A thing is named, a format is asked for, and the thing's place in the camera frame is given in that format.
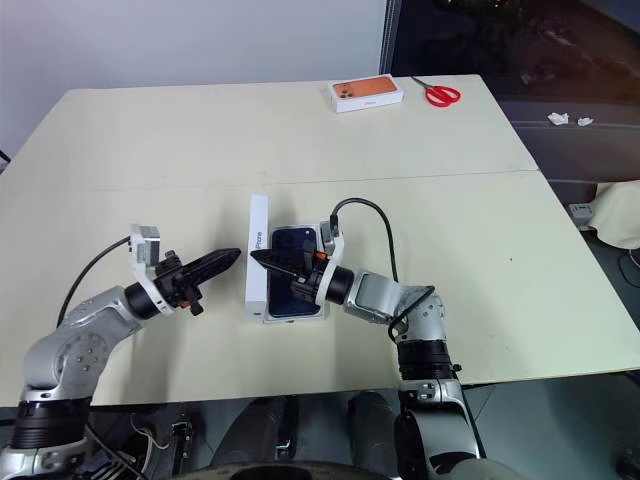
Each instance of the power strip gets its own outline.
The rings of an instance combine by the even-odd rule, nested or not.
[[[591,230],[589,223],[593,218],[593,207],[590,203],[570,203],[567,211],[578,229]]]

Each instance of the orange phone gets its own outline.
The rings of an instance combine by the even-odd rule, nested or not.
[[[381,93],[395,92],[397,90],[394,83],[387,76],[365,78],[353,82],[336,83],[333,86],[336,95],[340,98],[368,97]]]

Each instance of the white table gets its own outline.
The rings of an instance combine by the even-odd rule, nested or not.
[[[0,404],[17,401],[21,359],[79,270],[130,223],[157,225],[184,261],[244,250],[251,193],[270,196],[273,225],[326,219],[347,196],[379,203],[400,280],[443,296],[465,383],[640,367],[640,333],[482,81],[435,82],[463,100],[432,108],[407,79],[402,104],[341,115],[323,83],[67,94],[0,176]],[[349,206],[341,226],[346,267],[389,272],[375,213]],[[204,285],[204,314],[123,342],[94,403],[396,384],[386,329],[335,306],[320,322],[246,320],[244,267]],[[132,281],[116,251],[76,300]]]

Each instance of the white tissue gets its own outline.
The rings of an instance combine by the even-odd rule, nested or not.
[[[547,115],[547,118],[554,125],[566,125],[569,123],[569,114],[565,113],[564,115],[560,115],[559,113],[553,112]]]
[[[580,117],[578,119],[578,126],[579,127],[586,127],[587,125],[591,125],[592,123],[593,123],[593,118]]]

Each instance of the wall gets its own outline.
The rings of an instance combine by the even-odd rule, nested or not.
[[[386,0],[0,0],[0,148],[73,88],[378,73]]]

